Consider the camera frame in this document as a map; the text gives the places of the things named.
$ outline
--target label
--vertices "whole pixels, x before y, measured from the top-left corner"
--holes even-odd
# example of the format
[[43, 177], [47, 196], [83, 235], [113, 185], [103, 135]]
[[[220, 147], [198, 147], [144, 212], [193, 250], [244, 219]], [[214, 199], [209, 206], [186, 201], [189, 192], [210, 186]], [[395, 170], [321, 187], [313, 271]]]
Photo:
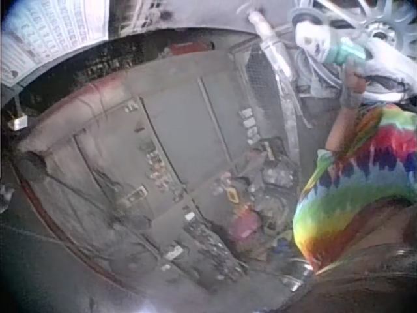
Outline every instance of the label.
[[109, 0], [19, 0], [1, 31], [1, 82], [12, 87], [38, 67], [108, 39]]

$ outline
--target green angle grinder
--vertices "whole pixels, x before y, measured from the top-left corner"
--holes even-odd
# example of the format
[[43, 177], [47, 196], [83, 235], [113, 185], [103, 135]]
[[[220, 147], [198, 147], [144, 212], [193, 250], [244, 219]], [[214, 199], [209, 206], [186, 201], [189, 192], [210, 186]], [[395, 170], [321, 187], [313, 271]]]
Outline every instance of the green angle grinder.
[[320, 63], [343, 65], [349, 58], [353, 58], [360, 64], [372, 58], [363, 46], [349, 37], [339, 36], [319, 10], [295, 8], [290, 12], [290, 19], [295, 29], [297, 46]]

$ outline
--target tie-dye shirt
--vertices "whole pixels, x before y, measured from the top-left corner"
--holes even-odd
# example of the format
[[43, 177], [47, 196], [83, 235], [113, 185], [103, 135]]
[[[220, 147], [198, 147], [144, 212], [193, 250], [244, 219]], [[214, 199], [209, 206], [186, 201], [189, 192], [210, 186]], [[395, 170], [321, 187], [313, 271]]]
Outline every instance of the tie-dye shirt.
[[417, 203], [417, 115], [394, 105], [370, 111], [346, 152], [320, 150], [293, 220], [295, 242], [315, 271], [338, 259], [383, 198]]

